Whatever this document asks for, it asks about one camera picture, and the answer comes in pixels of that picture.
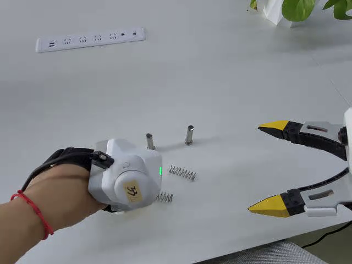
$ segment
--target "power strip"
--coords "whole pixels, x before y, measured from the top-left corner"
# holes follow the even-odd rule
[[[41,37],[37,40],[35,51],[38,53],[61,51],[70,50],[73,48],[85,48],[123,42],[142,41],[145,39],[146,34],[142,27],[129,30],[109,30],[103,32],[92,32],[88,34]]]

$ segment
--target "black wrist strap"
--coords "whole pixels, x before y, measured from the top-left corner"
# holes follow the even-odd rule
[[[90,148],[75,148],[75,147],[68,147],[65,149],[57,150],[55,151],[44,163],[50,162],[51,160],[54,160],[56,158],[65,156],[67,154],[72,154],[72,153],[93,153],[94,150]],[[58,163],[59,164],[74,164],[78,165],[82,168],[85,168],[87,171],[90,172],[90,169],[92,167],[92,160],[89,158],[89,156],[76,156],[76,157],[71,157],[64,159]]]

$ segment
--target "metal cylinder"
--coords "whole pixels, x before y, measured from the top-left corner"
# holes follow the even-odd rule
[[[193,136],[193,129],[194,126],[189,125],[187,128],[187,134],[186,134],[186,139],[185,139],[185,144],[190,146],[193,143],[192,136]]]
[[[147,144],[148,144],[148,149],[149,150],[155,150],[154,142],[153,142],[153,135],[152,134],[147,134]]]

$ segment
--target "yellow label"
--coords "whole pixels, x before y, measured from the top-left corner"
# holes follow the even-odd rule
[[[129,202],[141,202],[143,200],[136,180],[128,181],[123,184],[127,199]]]

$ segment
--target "plant leaf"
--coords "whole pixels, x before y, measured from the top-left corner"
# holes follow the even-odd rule
[[[347,9],[346,9],[346,12],[348,10],[351,10],[352,9],[352,0],[346,0],[347,1]]]
[[[289,21],[303,21],[310,16],[314,5],[315,0],[284,0],[282,15]]]
[[[249,4],[249,6],[255,10],[258,10],[257,8],[257,0],[251,0],[251,3]]]
[[[340,0],[334,5],[334,17],[339,20],[349,20],[352,19],[352,16],[346,15],[346,12],[351,7],[351,3],[347,4],[347,0]]]
[[[339,2],[340,0],[329,0],[328,2],[326,2],[326,4],[323,7],[323,10],[328,9],[330,7],[332,7],[333,5],[335,5],[337,2]]]

